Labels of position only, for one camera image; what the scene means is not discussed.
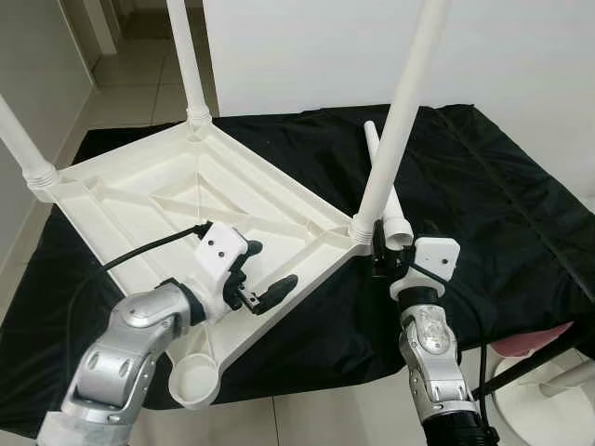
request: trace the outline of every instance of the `doorway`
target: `doorway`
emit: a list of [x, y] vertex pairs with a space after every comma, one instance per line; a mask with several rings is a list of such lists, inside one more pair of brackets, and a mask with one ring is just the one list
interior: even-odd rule
[[[186, 119], [186, 99], [165, 0], [60, 0], [92, 73], [91, 128]], [[186, 0], [206, 105], [218, 116], [202, 2]]]

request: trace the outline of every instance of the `wire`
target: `wire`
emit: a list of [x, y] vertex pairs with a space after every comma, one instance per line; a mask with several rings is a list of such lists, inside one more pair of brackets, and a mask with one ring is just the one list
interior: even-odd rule
[[203, 237], [206, 234], [206, 232], [209, 230], [210, 227], [211, 227], [210, 222], [207, 222], [204, 225], [195, 225], [195, 226], [192, 226], [191, 228], [188, 228], [186, 230], [181, 230], [180, 232], [176, 232], [175, 234], [168, 235], [167, 237], [164, 237], [163, 239], [155, 240], [154, 242], [144, 244], [136, 249], [133, 249], [132, 251], [130, 251], [126, 254], [122, 254], [121, 256], [118, 256], [117, 258], [109, 261], [105, 265], [102, 265], [101, 267], [97, 268], [95, 271], [90, 273], [88, 276], [86, 276], [86, 278], [82, 282], [79, 283], [79, 285], [76, 287], [76, 290], [74, 290], [74, 294], [71, 297], [70, 302], [68, 303], [68, 311], [66, 313], [65, 375], [66, 375], [66, 385], [67, 386], [71, 380], [71, 365], [72, 365], [72, 355], [73, 355], [71, 341], [72, 341], [72, 325], [73, 325], [74, 307], [75, 307], [81, 293], [85, 289], [85, 287], [88, 284], [90, 284], [91, 282], [93, 282], [94, 280], [96, 280], [101, 274], [109, 271], [110, 269], [112, 269], [114, 267], [117, 267], [118, 265], [126, 262], [127, 260], [130, 260], [132, 257], [138, 256], [142, 253], [150, 251], [150, 250], [157, 248], [159, 246], [162, 246], [164, 244], [171, 243], [175, 240], [181, 239], [182, 237], [186, 237], [187, 235], [197, 234], [199, 237]]
[[427, 269], [425, 269], [423, 267], [420, 267], [416, 263], [410, 262], [410, 263], [407, 263], [407, 266], [421, 272], [425, 276], [428, 276], [429, 278], [431, 278], [434, 281], [438, 282], [439, 284], [443, 285], [444, 288], [454, 291], [459, 297], [461, 297], [463, 299], [463, 301], [465, 302], [465, 305], [467, 305], [467, 307], [469, 307], [469, 309], [473, 313], [473, 316], [475, 317], [475, 322], [477, 323], [477, 328], [480, 332], [480, 383], [479, 383], [480, 416], [482, 418], [483, 427], [488, 428], [489, 422], [487, 419], [487, 409], [485, 407], [485, 392], [484, 392], [485, 391], [485, 373], [486, 373], [486, 369], [487, 369], [487, 344], [485, 343], [485, 330], [483, 327], [482, 318], [480, 317], [479, 312], [477, 311], [477, 309], [471, 302], [471, 299], [467, 296], [467, 293], [460, 290], [458, 288], [458, 286], [454, 285], [453, 283], [450, 283], [449, 281], [446, 281], [439, 275], [434, 274], [433, 272], [428, 271]]

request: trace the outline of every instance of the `white wall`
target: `white wall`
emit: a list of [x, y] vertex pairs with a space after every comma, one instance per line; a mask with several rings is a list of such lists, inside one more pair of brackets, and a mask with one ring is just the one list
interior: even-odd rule
[[101, 49], [86, 7], [81, 0], [61, 0], [61, 2], [81, 47], [86, 66], [92, 69], [101, 56]]
[[[56, 0], [0, 2], [0, 92], [53, 161], [91, 91]], [[0, 267], [33, 196], [0, 142]]]
[[108, 22], [108, 27], [110, 28], [110, 34], [112, 35], [112, 39], [117, 44], [121, 37], [122, 31], [120, 30], [120, 22], [118, 21], [118, 16], [115, 12], [115, 7], [113, 6], [112, 0], [100, 0], [101, 9], [103, 9], [103, 15], [105, 20]]
[[[221, 115], [390, 101], [418, 0], [205, 0]], [[423, 103], [475, 103], [595, 194], [595, 2], [454, 0]]]

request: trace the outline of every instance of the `tiled floor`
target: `tiled floor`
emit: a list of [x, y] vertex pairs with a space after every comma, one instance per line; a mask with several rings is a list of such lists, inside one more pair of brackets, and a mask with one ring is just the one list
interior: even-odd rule
[[[193, 21], [205, 101], [218, 115], [215, 82], [204, 22]], [[99, 92], [91, 99], [89, 128], [144, 126], [181, 121], [186, 99], [178, 58], [171, 40], [124, 40], [115, 56], [104, 57], [93, 69]]]
[[[92, 98], [89, 128], [154, 125], [185, 118], [177, 59], [169, 41], [124, 42], [119, 55], [102, 59], [94, 74], [99, 93]], [[205, 79], [207, 101], [216, 107], [214, 84], [208, 83], [208, 76]], [[565, 367], [580, 361], [573, 351], [557, 359]], [[490, 354], [488, 371], [496, 363], [496, 355]], [[478, 350], [464, 354], [462, 370], [472, 387], [477, 384], [478, 364]], [[523, 446], [503, 424], [490, 400], [488, 412], [502, 436], [502, 445]], [[0, 443], [33, 444], [2, 433]], [[411, 401], [407, 373], [401, 370], [361, 386], [222, 404], [196, 413], [143, 410], [131, 445], [166, 444], [417, 446], [425, 444], [425, 440]]]

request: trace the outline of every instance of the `floor tile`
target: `floor tile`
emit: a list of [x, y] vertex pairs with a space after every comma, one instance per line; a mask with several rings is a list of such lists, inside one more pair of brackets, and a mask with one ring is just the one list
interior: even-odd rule
[[180, 84], [159, 85], [152, 114], [153, 124], [174, 123], [186, 119], [186, 96]]
[[179, 72], [178, 56], [176, 49], [171, 48], [165, 54], [164, 68], [161, 71], [161, 84], [181, 84], [182, 75]]
[[4, 321], [7, 315], [12, 299], [17, 292], [20, 280], [22, 279], [25, 271], [27, 270], [27, 262], [12, 263], [6, 262], [2, 275], [6, 278], [10, 278], [9, 281], [3, 280], [3, 287], [0, 289], [0, 324]]
[[406, 370], [360, 386], [275, 397], [274, 402], [281, 446], [426, 444]]
[[[206, 36], [200, 36], [195, 39], [194, 47], [198, 52], [198, 70], [201, 77], [201, 86], [205, 95], [205, 102], [213, 116], [218, 116], [217, 91], [215, 88], [215, 78], [213, 76], [213, 67], [211, 66], [211, 56], [208, 53], [208, 43]], [[165, 55], [164, 68], [161, 72], [162, 85], [181, 85], [182, 76], [179, 71], [178, 56], [175, 48]]]
[[154, 86], [106, 86], [91, 98], [89, 126], [112, 128], [149, 125], [157, 95]]
[[0, 444], [2, 446], [35, 446], [35, 440], [0, 430]]
[[[486, 376], [492, 376], [497, 365], [502, 358], [495, 353], [489, 346], [487, 348], [487, 368]], [[480, 350], [474, 348], [463, 352], [463, 361], [460, 364], [461, 372], [471, 389], [476, 388], [480, 382]]]
[[97, 85], [157, 85], [168, 48], [166, 40], [123, 40], [118, 54], [97, 62]]
[[202, 411], [143, 409], [131, 446], [277, 446], [271, 398]]

